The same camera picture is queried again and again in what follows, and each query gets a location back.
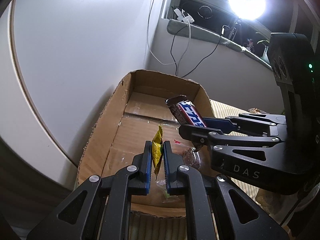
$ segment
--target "black cable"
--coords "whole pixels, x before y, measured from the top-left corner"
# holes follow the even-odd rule
[[[196,67],[195,67],[193,70],[191,70],[190,72],[188,72],[187,74],[185,74],[184,76],[182,76],[182,78],[184,78],[185,76],[189,75],[192,71],[194,71],[194,70],[200,65],[200,63],[201,63],[205,58],[209,57],[212,53],[215,52],[216,48],[218,47],[218,45],[219,45],[219,43],[220,43],[220,41],[221,41],[221,36],[222,36],[222,35],[220,35],[219,41],[218,41],[216,47],[214,48],[214,50],[213,50],[208,56],[206,56],[206,57],[204,57],[203,59],[201,59],[200,62],[196,65]]]
[[[170,54],[171,54],[171,57],[173,58],[174,64],[176,65],[176,76],[177,76],[178,66],[177,66],[176,60],[174,59],[174,57],[173,57],[173,55],[172,55],[172,47],[173,47],[174,38],[176,37],[176,35],[179,33],[179,31],[183,30],[183,29],[184,29],[185,27],[187,27],[187,26],[182,27],[180,30],[178,30],[178,31],[175,33],[175,35],[173,36],[172,44],[171,44]]]

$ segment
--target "white wall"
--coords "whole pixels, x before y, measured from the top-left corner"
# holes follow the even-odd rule
[[[43,125],[79,162],[92,127],[129,71],[145,68],[150,0],[16,0],[14,42]],[[162,0],[155,0],[150,43]]]
[[[172,63],[170,47],[173,35],[166,30],[167,19],[160,19],[154,37],[152,51],[162,63]],[[177,36],[172,54],[179,60],[186,49],[188,38]],[[181,60],[179,76],[192,70],[199,61],[210,54],[216,44],[191,40],[189,49]],[[175,65],[161,65],[150,57],[148,69],[174,75]],[[243,53],[218,45],[216,51],[185,77],[200,83],[213,100],[243,110],[258,108],[268,113],[280,114],[283,102],[280,88],[272,71],[245,56]]]

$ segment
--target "white lettering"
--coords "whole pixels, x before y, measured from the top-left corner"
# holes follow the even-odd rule
[[[242,173],[242,175],[243,175],[243,174],[247,174],[247,176],[249,176],[249,171],[248,171],[248,169],[245,169],[244,172]]]
[[[255,172],[254,172],[254,175],[253,175],[253,178],[254,178],[254,179],[259,178],[259,175],[258,175],[258,174],[260,174],[260,172],[255,171]]]
[[[239,170],[240,170],[240,167],[235,164],[235,166],[234,166],[234,168],[233,168],[233,171],[238,172]]]

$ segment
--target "silver screw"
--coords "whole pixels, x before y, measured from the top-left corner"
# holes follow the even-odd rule
[[[219,175],[217,176],[218,181],[225,182],[224,178],[221,178]]]
[[[188,171],[190,168],[187,166],[187,165],[181,165],[180,167],[179,167],[179,170],[180,171]]]
[[[134,165],[130,165],[127,167],[127,171],[136,171],[136,170],[137,170],[137,167]]]
[[[220,146],[220,145],[216,145],[216,146],[214,146],[213,148],[214,148],[216,151],[220,151],[220,150],[223,149],[223,147]]]
[[[92,175],[92,176],[90,176],[89,180],[91,182],[97,182],[99,180],[99,176],[98,175]]]

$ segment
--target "triangular cutout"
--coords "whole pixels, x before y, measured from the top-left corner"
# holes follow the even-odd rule
[[[58,215],[58,218],[71,225],[74,225],[77,222],[86,196],[87,191],[82,191],[64,210],[61,211],[61,213]]]
[[[259,217],[258,213],[235,190],[229,190],[229,195],[241,224],[246,224]]]

